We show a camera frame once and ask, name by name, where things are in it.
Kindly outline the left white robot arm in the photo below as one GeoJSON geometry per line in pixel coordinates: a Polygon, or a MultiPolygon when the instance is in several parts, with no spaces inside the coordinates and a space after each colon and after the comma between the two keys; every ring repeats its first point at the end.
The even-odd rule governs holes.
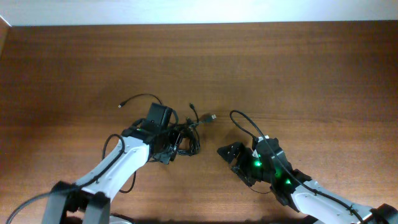
{"type": "Polygon", "coordinates": [[[168,164],[175,159],[181,137],[170,118],[176,115],[168,106],[151,104],[146,118],[115,135],[116,147],[93,170],[73,184],[53,187],[43,223],[68,223],[67,213],[77,211],[85,214],[83,223],[131,223],[128,217],[111,214],[111,202],[150,160],[168,164]]]}

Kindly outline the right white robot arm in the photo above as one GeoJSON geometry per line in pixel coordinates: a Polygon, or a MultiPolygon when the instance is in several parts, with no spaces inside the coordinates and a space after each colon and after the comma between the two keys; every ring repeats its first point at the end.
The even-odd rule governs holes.
{"type": "Polygon", "coordinates": [[[248,187],[256,182],[270,184],[279,203],[306,214],[304,223],[397,223],[396,208],[386,203],[372,208],[351,202],[293,169],[276,138],[259,137],[251,148],[234,142],[217,153],[248,187]]]}

